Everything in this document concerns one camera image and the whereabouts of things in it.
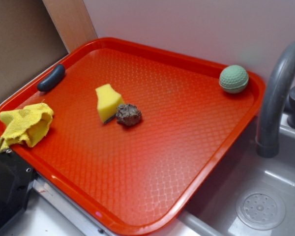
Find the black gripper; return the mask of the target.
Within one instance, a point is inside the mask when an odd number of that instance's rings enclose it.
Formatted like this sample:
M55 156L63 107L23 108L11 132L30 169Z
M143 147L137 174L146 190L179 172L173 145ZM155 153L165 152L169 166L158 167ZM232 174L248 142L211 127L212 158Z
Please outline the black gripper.
M0 153L0 233L27 209L34 168L16 152Z

